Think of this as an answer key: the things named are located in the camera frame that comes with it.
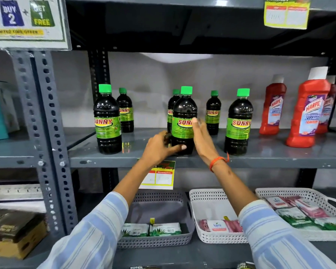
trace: bottle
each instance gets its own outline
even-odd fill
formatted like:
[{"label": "bottle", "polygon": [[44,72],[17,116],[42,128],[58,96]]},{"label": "bottle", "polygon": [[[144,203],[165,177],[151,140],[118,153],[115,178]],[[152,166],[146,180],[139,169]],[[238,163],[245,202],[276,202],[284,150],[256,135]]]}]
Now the bottle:
[{"label": "bottle", "polygon": [[325,103],[323,104],[323,112],[320,117],[316,134],[324,134],[327,132],[327,126],[329,123],[331,111],[334,106],[334,101],[336,98],[336,84],[335,84],[336,75],[328,75],[326,77],[326,80],[329,83],[331,83],[331,89],[330,92],[327,94]]},{"label": "bottle", "polygon": [[279,133],[281,111],[286,93],[283,75],[274,75],[272,84],[266,87],[263,117],[259,133],[276,135]]},{"label": "bottle", "polygon": [[99,151],[115,154],[122,151],[120,108],[112,97],[109,84],[99,84],[101,96],[94,103],[94,124]]},{"label": "bottle", "polygon": [[291,120],[291,129],[286,145],[307,148],[315,144],[323,102],[331,84],[326,80],[328,67],[311,68],[309,79],[299,86],[298,99]]},{"label": "bottle", "polygon": [[175,103],[180,98],[179,89],[173,90],[173,97],[168,101],[168,116],[167,116],[167,131],[168,133],[172,132],[172,117],[173,117],[173,108]]},{"label": "bottle", "polygon": [[253,117],[253,105],[248,100],[250,89],[238,89],[237,99],[228,111],[224,151],[234,156],[246,154]]},{"label": "bottle", "polygon": [[197,117],[198,108],[191,98],[193,87],[182,86],[182,97],[178,99],[173,108],[172,117],[172,146],[185,144],[187,149],[178,154],[191,154],[194,149],[194,132],[192,118]]},{"label": "bottle", "polygon": [[133,132],[134,120],[133,120],[132,100],[127,96],[127,90],[125,88],[119,88],[119,92],[120,96],[118,96],[117,102],[120,106],[122,132],[123,133]]},{"label": "bottle", "polygon": [[219,119],[221,102],[218,98],[218,91],[210,92],[211,98],[207,101],[205,122],[210,135],[217,135],[219,131]]}]

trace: person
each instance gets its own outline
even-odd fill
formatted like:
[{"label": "person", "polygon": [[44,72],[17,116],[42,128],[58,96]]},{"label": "person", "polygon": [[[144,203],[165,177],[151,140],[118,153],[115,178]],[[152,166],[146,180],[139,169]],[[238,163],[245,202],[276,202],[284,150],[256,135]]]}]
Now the person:
[{"label": "person", "polygon": [[[193,118],[194,143],[206,165],[219,157],[206,124]],[[56,242],[43,268],[111,268],[117,241],[139,185],[167,156],[186,149],[165,146],[166,132],[148,140],[142,157],[120,183],[71,234]],[[218,160],[212,171],[219,180],[250,244],[256,268],[336,268],[326,255],[299,236],[273,209],[244,185],[231,168]]]}]

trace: hand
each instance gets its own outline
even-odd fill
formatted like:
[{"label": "hand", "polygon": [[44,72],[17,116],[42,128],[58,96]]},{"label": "hand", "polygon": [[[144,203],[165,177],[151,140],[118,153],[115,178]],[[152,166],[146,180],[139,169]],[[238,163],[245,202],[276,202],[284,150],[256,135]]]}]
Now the hand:
[{"label": "hand", "polygon": [[184,144],[178,144],[173,147],[166,147],[166,133],[166,131],[162,131],[154,137],[150,138],[146,148],[143,151],[143,155],[140,160],[145,162],[148,166],[151,166],[151,168],[161,163],[166,157],[187,149],[187,146]]},{"label": "hand", "polygon": [[213,159],[219,157],[219,154],[216,151],[213,140],[209,135],[206,123],[201,121],[199,122],[195,117],[192,119],[192,123],[195,148],[205,164],[209,166]]}]

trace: sleeve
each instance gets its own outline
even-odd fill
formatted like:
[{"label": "sleeve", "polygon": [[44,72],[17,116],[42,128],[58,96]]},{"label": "sleeve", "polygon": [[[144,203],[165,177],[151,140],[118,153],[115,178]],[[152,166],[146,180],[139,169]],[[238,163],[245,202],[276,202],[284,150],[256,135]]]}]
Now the sleeve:
[{"label": "sleeve", "polygon": [[257,268],[329,268],[336,264],[302,238],[263,200],[246,205],[239,221]]},{"label": "sleeve", "polygon": [[110,192],[70,235],[54,244],[38,268],[109,268],[127,214],[123,196]]}]

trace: orange thread bracelet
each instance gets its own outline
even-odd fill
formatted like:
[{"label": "orange thread bracelet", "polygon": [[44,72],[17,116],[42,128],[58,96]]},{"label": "orange thread bracelet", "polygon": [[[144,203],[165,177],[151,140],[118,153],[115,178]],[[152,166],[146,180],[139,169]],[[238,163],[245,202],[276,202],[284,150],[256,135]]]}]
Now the orange thread bracelet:
[{"label": "orange thread bracelet", "polygon": [[212,170],[212,168],[213,168],[213,165],[214,165],[218,160],[224,160],[226,163],[228,163],[228,162],[229,162],[229,154],[226,153],[226,156],[227,156],[227,158],[224,158],[224,157],[217,157],[217,158],[213,159],[213,160],[211,161],[210,165],[209,165],[209,170],[210,170],[212,173],[214,173],[213,170]]}]

